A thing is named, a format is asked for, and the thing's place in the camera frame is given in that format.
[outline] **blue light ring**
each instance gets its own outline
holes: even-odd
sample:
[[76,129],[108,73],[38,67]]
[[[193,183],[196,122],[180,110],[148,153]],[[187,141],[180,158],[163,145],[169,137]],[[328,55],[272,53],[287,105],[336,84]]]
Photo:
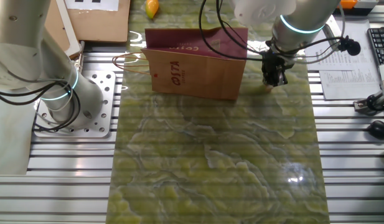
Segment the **blue light ring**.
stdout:
[[[76,69],[75,82],[74,82],[74,84],[73,84],[73,86],[72,86],[73,90],[74,90],[75,86],[76,86],[77,83],[78,83],[78,76],[79,76],[79,74],[78,74],[78,70]],[[66,96],[69,95],[69,94],[70,94],[70,92],[65,93],[65,94],[63,94],[62,96],[60,96],[60,97],[56,97],[56,98],[53,98],[53,99],[45,99],[45,98],[41,98],[41,100],[48,100],[48,101],[59,100],[59,99],[62,99],[63,97],[66,97]]]
[[316,32],[321,31],[321,30],[323,29],[323,27],[325,26],[325,25],[323,25],[321,28],[319,28],[319,29],[317,29],[317,30],[309,30],[309,31],[308,31],[308,30],[300,30],[300,29],[297,29],[297,28],[293,27],[291,24],[289,24],[289,23],[285,20],[285,18],[284,18],[283,15],[280,15],[280,19],[281,19],[281,21],[283,22],[283,24],[286,25],[286,27],[288,27],[288,28],[291,29],[292,31],[295,31],[295,32],[300,33],[300,34],[314,34],[314,33],[316,33]]

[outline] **keyboard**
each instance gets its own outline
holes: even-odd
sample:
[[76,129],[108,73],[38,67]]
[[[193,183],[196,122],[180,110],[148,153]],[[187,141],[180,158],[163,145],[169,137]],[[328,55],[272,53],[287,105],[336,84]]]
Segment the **keyboard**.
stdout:
[[372,43],[377,65],[384,65],[384,27],[367,31]]

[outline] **brown paper bag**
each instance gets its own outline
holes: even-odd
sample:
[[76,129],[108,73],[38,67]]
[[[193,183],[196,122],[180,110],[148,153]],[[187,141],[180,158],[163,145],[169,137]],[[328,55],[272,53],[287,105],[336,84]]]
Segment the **brown paper bag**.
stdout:
[[[236,28],[235,32],[247,42],[247,28]],[[247,51],[220,28],[204,33],[215,50],[247,56]],[[212,52],[198,29],[146,29],[146,45],[142,52],[149,60],[153,91],[224,100],[238,98],[246,61]]]

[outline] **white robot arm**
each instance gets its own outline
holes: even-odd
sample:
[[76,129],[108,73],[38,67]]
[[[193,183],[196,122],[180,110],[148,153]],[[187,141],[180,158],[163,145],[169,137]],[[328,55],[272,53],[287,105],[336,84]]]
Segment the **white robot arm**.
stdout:
[[[236,18],[242,23],[254,24],[276,17],[273,38],[268,42],[271,50],[263,55],[267,85],[287,84],[284,71],[294,65],[295,49],[314,40],[339,2],[230,0]],[[64,87],[54,86],[41,99],[53,119],[63,123],[70,118],[72,126],[77,127],[98,115],[102,93],[78,73],[44,29],[49,4],[50,0],[0,0],[0,90],[26,87],[35,91],[57,80],[65,80],[76,97],[72,98]],[[325,33],[334,36],[330,31]]]
[[79,74],[44,28],[49,4],[0,0],[0,90],[34,91],[62,80],[77,97],[68,88],[53,86],[41,99],[58,123],[71,120],[73,127],[82,126],[100,112],[102,92]]

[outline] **metal bolt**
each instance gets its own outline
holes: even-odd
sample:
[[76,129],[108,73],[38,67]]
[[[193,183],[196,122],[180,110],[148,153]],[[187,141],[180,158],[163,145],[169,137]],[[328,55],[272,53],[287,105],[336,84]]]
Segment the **metal bolt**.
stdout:
[[16,20],[17,20],[17,17],[16,17],[16,16],[9,16],[9,19],[10,19],[11,21],[16,21]]

